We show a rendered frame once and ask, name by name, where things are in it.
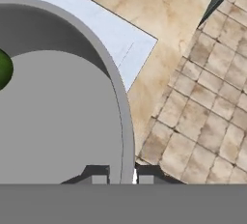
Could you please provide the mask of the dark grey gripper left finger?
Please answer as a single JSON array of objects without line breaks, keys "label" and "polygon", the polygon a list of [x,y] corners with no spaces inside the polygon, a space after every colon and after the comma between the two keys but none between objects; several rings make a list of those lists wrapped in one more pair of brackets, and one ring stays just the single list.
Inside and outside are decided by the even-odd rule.
[{"label": "dark grey gripper left finger", "polygon": [[87,165],[80,175],[74,176],[63,184],[109,184],[109,165]]}]

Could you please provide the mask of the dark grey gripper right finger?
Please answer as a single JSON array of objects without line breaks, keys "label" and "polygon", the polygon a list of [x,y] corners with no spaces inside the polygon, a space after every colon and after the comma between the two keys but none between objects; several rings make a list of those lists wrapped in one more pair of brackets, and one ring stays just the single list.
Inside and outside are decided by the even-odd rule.
[{"label": "dark grey gripper right finger", "polygon": [[166,175],[159,165],[135,166],[138,184],[182,184],[181,181]]}]

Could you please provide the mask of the grey pot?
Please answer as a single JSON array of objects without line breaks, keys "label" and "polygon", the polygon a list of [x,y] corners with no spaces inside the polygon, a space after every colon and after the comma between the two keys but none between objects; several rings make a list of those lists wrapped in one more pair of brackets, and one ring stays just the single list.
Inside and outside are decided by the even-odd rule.
[{"label": "grey pot", "polygon": [[40,0],[0,0],[0,49],[14,74],[0,91],[0,183],[60,184],[87,165],[132,181],[128,100],[109,52],[77,17]]}]

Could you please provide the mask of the green avocado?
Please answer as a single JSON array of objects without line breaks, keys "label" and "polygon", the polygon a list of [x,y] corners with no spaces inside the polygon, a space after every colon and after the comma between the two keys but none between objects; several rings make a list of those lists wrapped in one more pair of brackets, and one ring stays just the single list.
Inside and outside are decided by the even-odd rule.
[{"label": "green avocado", "polygon": [[0,91],[11,81],[14,74],[14,64],[11,57],[0,49]]}]

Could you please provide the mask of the pale grey flat panel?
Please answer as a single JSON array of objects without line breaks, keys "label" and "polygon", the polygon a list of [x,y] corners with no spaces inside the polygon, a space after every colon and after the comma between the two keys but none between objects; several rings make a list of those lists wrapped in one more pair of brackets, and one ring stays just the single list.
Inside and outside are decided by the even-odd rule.
[{"label": "pale grey flat panel", "polygon": [[92,0],[42,0],[77,17],[105,45],[128,92],[157,39]]}]

